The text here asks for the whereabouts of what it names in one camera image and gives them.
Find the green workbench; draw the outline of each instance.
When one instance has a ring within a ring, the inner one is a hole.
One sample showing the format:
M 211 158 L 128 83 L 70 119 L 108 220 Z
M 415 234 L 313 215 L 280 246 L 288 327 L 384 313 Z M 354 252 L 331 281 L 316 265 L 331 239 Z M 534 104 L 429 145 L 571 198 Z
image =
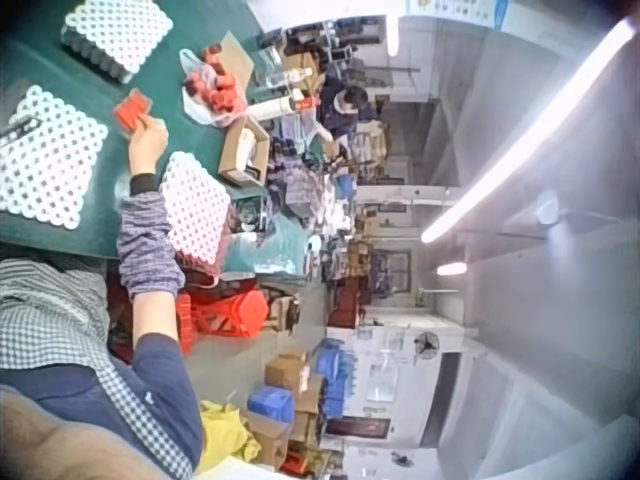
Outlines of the green workbench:
M 173 20 L 173 28 L 127 85 L 119 84 L 61 44 L 64 16 L 80 3 L 77 0 L 32 2 L 12 31 L 3 34 L 0 85 L 9 86 L 26 78 L 105 124 L 109 135 L 94 167 L 77 229 L 70 231 L 2 212 L 0 241 L 94 257 L 116 257 L 115 206 L 128 193 L 129 174 L 127 141 L 111 111 L 132 88 L 151 98 L 152 115 L 165 120 L 169 130 L 168 154 L 178 150 L 192 152 L 209 173 L 217 174 L 225 132 L 197 125 L 183 113 L 184 73 L 178 51 L 188 48 L 199 52 L 204 46 L 222 40 L 230 30 L 258 69 L 262 66 L 256 43 L 260 28 L 241 0 L 155 1 Z M 159 165 L 160 173 L 168 154 Z M 256 193 L 255 190 L 240 192 L 230 187 L 232 196 Z M 287 227 L 296 230 L 294 224 Z

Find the worker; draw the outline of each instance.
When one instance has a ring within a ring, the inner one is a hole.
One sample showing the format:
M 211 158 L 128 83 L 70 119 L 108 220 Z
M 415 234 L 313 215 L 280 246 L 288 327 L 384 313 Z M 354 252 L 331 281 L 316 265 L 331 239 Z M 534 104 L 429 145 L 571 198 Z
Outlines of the worker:
M 89 431 L 107 438 L 103 455 L 113 445 L 116 451 L 124 448 L 111 441 L 116 435 L 132 458 L 143 455 L 143 463 L 151 460 L 152 469 L 164 472 L 159 478 L 188 479 L 198 466 L 203 440 L 198 402 L 178 343 L 175 296 L 184 275 L 167 240 L 167 213 L 155 181 L 167 141 L 163 121 L 149 116 L 137 121 L 129 142 L 130 195 L 119 204 L 119 270 L 133 304 L 131 367 L 107 351 L 105 261 L 1 245 L 0 384 L 16 398 L 33 402 L 24 408 L 40 409 L 40 417 L 46 412 L 84 425 L 80 431 L 96 426 Z M 46 443 L 54 463 L 71 453 L 64 442 Z M 16 455 L 14 460 L 22 459 L 24 466 L 24 457 Z
M 350 133 L 356 131 L 358 112 L 369 102 L 367 91 L 327 76 L 319 97 L 320 105 L 316 110 L 318 135 L 325 142 L 344 142 Z

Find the poster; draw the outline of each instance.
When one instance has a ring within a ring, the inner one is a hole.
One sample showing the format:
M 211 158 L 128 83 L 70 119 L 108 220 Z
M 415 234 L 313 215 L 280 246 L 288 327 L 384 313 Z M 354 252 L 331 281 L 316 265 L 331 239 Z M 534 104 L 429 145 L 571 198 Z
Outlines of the poster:
M 502 29 L 509 0 L 408 0 L 408 15 L 427 15 Z

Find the white cylinder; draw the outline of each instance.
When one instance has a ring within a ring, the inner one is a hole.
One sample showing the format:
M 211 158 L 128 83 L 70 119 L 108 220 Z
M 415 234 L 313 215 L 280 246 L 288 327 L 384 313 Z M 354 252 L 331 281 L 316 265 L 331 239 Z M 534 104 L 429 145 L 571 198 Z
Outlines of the white cylinder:
M 272 118 L 283 117 L 294 112 L 295 103 L 290 95 L 266 102 L 256 103 L 247 108 L 247 114 L 259 122 L 271 120 Z

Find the fluorescent light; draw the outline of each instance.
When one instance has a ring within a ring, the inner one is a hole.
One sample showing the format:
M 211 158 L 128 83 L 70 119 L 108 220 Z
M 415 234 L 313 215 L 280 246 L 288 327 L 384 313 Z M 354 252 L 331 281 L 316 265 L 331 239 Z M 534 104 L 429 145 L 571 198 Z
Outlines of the fluorescent light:
M 462 275 L 467 271 L 467 264 L 464 262 L 449 263 L 438 267 L 438 275 L 445 277 L 447 275 Z
M 387 52 L 395 57 L 400 50 L 400 19 L 397 13 L 387 13 Z
M 422 233 L 422 241 L 432 242 L 448 232 L 473 207 L 524 165 L 538 147 L 564 122 L 609 61 L 634 35 L 635 31 L 628 19 L 619 22 L 524 135 L 458 203 Z

